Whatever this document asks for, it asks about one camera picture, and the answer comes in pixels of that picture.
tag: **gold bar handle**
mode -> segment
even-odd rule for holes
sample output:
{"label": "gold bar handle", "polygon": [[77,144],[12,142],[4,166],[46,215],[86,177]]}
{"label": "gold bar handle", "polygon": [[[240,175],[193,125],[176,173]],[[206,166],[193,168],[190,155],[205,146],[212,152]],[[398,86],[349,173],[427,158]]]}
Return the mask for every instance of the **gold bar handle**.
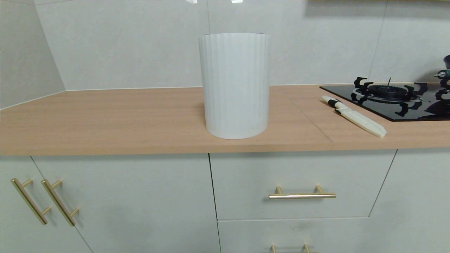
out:
{"label": "gold bar handle", "polygon": [[269,199],[333,199],[336,193],[322,191],[320,185],[315,186],[317,193],[283,194],[281,187],[277,186],[275,194],[269,194]]}
{"label": "gold bar handle", "polygon": [[37,219],[42,223],[42,225],[46,225],[48,221],[44,215],[50,211],[51,207],[47,207],[43,212],[40,212],[39,208],[37,208],[36,204],[34,204],[33,200],[30,198],[30,195],[28,195],[27,191],[25,190],[25,186],[33,183],[33,179],[29,179],[25,183],[21,184],[17,178],[13,178],[11,179],[11,183],[19,192],[20,196],[22,196],[23,200],[25,200],[27,205],[31,208]]}
{"label": "gold bar handle", "polygon": [[[305,248],[306,253],[319,253],[319,252],[310,252],[307,244],[305,244],[303,247]],[[270,250],[272,253],[277,253],[277,249],[275,248],[274,244],[272,244],[272,247],[270,248]]]}
{"label": "gold bar handle", "polygon": [[60,212],[63,214],[64,218],[66,218],[66,220],[69,223],[69,225],[70,226],[75,226],[76,223],[75,223],[75,219],[73,219],[73,217],[80,210],[78,208],[76,208],[72,212],[69,212],[67,210],[67,208],[64,206],[64,204],[61,201],[61,199],[56,194],[55,190],[54,190],[58,185],[62,184],[63,182],[61,180],[58,180],[54,184],[51,185],[47,179],[44,179],[44,180],[41,181],[41,183],[44,186],[45,190],[50,195],[50,197],[52,198],[52,200],[55,203],[55,205],[58,207]]}

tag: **purple pot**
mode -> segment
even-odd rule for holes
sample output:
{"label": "purple pot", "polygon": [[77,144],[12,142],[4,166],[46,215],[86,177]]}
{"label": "purple pot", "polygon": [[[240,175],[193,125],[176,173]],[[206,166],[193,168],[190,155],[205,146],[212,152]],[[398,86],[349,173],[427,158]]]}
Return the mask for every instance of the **purple pot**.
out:
{"label": "purple pot", "polygon": [[450,54],[444,57],[444,62],[446,63],[445,66],[447,67],[447,69],[450,69]]}

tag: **gas burner cap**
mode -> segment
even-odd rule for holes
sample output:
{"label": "gas burner cap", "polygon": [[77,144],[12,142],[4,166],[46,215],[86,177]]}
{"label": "gas burner cap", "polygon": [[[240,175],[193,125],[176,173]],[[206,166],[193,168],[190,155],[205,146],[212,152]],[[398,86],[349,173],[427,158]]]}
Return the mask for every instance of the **gas burner cap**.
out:
{"label": "gas burner cap", "polygon": [[385,99],[402,99],[408,93],[408,90],[387,85],[371,85],[367,87],[367,93]]}

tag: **knife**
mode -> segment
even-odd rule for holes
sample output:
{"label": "knife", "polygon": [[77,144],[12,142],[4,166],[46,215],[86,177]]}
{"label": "knife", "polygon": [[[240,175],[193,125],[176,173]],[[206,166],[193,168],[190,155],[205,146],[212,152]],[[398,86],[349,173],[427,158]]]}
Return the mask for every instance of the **knife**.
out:
{"label": "knife", "polygon": [[329,105],[335,108],[335,111],[342,115],[344,118],[353,122],[355,125],[361,127],[367,132],[383,138],[386,135],[386,130],[384,127],[375,121],[369,119],[368,117],[362,115],[359,112],[356,112],[346,105],[344,105],[341,101],[334,99],[329,96],[322,96],[322,99],[327,102]]}

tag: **white cylindrical container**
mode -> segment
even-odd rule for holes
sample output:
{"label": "white cylindrical container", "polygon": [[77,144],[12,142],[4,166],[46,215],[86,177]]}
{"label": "white cylindrical container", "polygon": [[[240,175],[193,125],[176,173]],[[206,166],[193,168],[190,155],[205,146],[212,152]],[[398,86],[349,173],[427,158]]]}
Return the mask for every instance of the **white cylindrical container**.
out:
{"label": "white cylindrical container", "polygon": [[224,139],[262,133],[269,116],[270,35],[199,38],[206,129]]}

